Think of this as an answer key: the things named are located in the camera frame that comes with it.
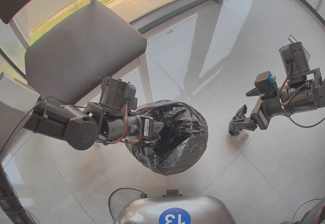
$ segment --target crumpled plastic wrapper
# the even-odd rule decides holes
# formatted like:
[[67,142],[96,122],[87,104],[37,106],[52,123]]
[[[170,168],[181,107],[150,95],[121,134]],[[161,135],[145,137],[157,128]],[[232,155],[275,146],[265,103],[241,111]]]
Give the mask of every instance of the crumpled plastic wrapper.
[[133,156],[155,173],[172,175],[186,171],[203,155],[208,142],[205,118],[184,102],[160,100],[137,108],[138,115],[164,122],[164,127],[139,144],[125,144]]
[[[237,119],[242,119],[242,118],[245,118],[245,114],[247,113],[247,106],[246,104],[243,105],[236,113],[235,116],[233,116],[233,118],[231,119],[231,121],[233,120],[237,120]],[[235,128],[233,127],[229,122],[229,126],[228,126],[228,131],[229,131],[229,134],[231,137],[237,137],[239,136],[239,132],[242,131],[242,129],[239,129],[239,128]]]

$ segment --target white label sticker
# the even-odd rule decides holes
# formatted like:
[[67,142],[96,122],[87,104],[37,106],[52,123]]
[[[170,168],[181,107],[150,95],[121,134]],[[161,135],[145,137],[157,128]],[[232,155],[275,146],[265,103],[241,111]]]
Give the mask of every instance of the white label sticker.
[[148,136],[148,134],[149,134],[149,119],[148,118],[146,118],[145,120],[144,120],[144,133],[143,133],[143,135],[144,136]]
[[260,115],[262,121],[264,122],[264,125],[267,127],[267,120],[266,120],[266,118],[265,118],[265,116],[264,116],[262,110],[260,110],[260,111],[258,112],[258,114]]

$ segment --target chair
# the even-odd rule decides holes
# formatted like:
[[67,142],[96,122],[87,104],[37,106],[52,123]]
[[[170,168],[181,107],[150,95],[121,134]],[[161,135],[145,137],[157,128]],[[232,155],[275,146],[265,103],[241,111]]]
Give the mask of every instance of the chair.
[[27,83],[45,97],[84,105],[100,93],[104,77],[121,78],[138,67],[149,103],[146,47],[147,40],[137,30],[94,1],[57,23],[26,50]]

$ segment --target blue circular sticker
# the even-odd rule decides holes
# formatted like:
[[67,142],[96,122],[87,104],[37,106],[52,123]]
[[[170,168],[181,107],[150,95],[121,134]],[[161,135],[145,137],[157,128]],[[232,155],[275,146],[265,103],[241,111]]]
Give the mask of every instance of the blue circular sticker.
[[181,208],[170,208],[160,215],[159,224],[191,224],[191,216]]

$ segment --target gray cushioned seat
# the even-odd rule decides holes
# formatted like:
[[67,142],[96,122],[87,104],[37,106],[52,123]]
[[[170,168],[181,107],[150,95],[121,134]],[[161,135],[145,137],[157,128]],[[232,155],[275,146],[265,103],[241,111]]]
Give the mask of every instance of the gray cushioned seat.
[[147,40],[130,24],[102,3],[91,2],[28,48],[27,83],[45,97],[75,104],[146,47]]

